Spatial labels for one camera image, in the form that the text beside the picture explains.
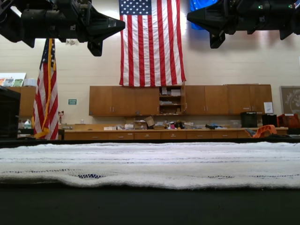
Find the white fabric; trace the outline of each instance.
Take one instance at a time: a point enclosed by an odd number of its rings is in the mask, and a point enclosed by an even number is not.
[[[300,144],[39,145],[0,149],[0,182],[75,187],[300,188]]]

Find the bottle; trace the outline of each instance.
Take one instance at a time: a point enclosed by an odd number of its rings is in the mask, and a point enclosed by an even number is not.
[[[24,129],[31,129],[31,122],[30,122],[30,120],[26,120],[26,122],[24,123]]]

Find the red and white stripes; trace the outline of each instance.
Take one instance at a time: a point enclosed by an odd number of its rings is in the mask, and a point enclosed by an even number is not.
[[[180,0],[152,0],[151,15],[121,15],[122,86],[167,86],[185,81]]]

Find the exit sign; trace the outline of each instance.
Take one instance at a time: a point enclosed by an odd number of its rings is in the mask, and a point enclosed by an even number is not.
[[[69,105],[77,105],[77,99],[69,99]]]

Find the hanging flag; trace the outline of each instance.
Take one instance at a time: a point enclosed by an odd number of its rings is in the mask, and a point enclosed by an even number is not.
[[[119,0],[122,86],[167,86],[186,80],[180,0]]]
[[[35,137],[47,140],[58,139],[58,119],[55,39],[47,39],[39,67],[33,106]]]
[[[207,6],[210,6],[212,4],[215,4],[218,0],[190,0],[191,5],[191,11],[195,11]],[[192,23],[192,28],[195,30],[203,30],[202,27]]]

